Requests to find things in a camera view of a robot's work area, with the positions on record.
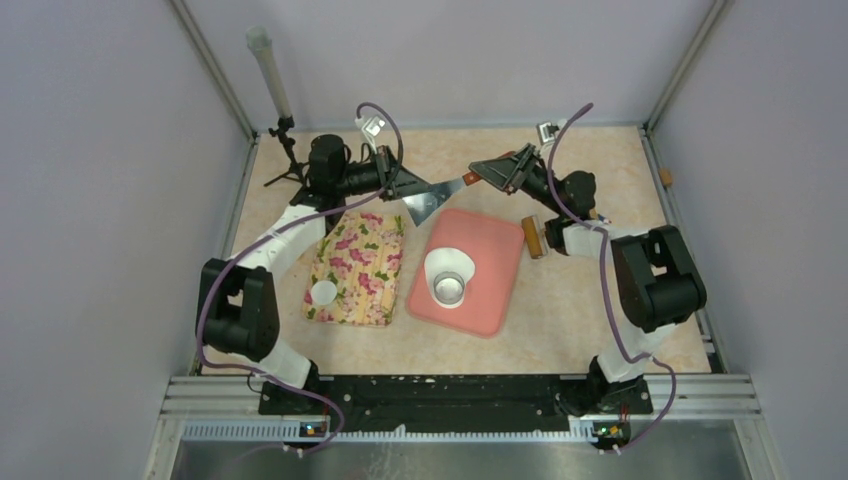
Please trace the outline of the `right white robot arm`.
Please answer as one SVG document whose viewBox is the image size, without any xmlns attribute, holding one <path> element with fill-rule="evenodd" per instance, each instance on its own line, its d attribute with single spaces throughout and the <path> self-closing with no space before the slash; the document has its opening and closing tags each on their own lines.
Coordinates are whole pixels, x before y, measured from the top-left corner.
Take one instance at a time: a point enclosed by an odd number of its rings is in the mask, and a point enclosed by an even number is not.
<svg viewBox="0 0 848 480">
<path fill-rule="evenodd" d="M 544 224 L 542 245 L 562 255 L 598 260 L 607 314 L 613 312 L 609 282 L 616 282 L 626 321 L 619 324 L 609 317 L 612 345 L 592 359 L 585 379 L 569 388 L 563 408 L 575 416 L 612 412 L 637 399 L 647 366 L 666 365 L 656 356 L 665 339 L 707 301 L 679 229 L 615 229 L 593 217 L 595 175 L 576 170 L 558 178 L 530 144 L 472 162 L 469 171 L 503 193 L 521 191 L 556 213 Z"/>
</svg>

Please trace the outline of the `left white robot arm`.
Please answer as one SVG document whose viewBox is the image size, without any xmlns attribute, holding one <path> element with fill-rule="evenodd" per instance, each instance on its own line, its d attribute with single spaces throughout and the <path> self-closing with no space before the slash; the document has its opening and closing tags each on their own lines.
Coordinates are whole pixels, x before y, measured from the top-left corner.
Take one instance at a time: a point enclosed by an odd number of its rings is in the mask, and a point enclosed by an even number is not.
<svg viewBox="0 0 848 480">
<path fill-rule="evenodd" d="M 432 185 L 403 165 L 401 152 L 387 145 L 367 150 L 354 162 L 340 136 L 314 137 L 300 188 L 283 215 L 241 252 L 212 258 L 201 269 L 195 326 L 201 364 L 215 365 L 208 348 L 233 355 L 233 367 L 282 387 L 283 401 L 297 413 L 317 407 L 321 388 L 310 379 L 313 362 L 281 337 L 278 281 L 310 247 L 332 245 L 330 233 L 345 211 L 422 194 Z"/>
</svg>

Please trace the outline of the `wooden rolling pin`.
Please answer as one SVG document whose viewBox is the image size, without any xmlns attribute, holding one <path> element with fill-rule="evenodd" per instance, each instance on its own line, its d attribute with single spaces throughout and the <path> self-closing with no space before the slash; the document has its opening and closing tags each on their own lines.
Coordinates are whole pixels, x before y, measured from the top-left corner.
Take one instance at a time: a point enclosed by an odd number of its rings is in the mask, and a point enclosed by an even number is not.
<svg viewBox="0 0 848 480">
<path fill-rule="evenodd" d="M 521 219 L 520 226 L 524 233 L 525 245 L 532 260 L 544 258 L 549 254 L 544 225 L 537 215 Z"/>
</svg>

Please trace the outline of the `pink silicone mat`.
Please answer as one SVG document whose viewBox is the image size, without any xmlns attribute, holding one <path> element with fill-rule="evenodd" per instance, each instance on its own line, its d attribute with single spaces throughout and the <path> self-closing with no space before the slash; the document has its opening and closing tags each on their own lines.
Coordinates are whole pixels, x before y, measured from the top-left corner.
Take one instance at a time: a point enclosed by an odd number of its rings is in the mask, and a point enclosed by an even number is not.
<svg viewBox="0 0 848 480">
<path fill-rule="evenodd" d="M 406 301 L 414 318 L 481 338 L 506 318 L 522 257 L 518 225 L 460 209 L 435 219 Z"/>
</svg>

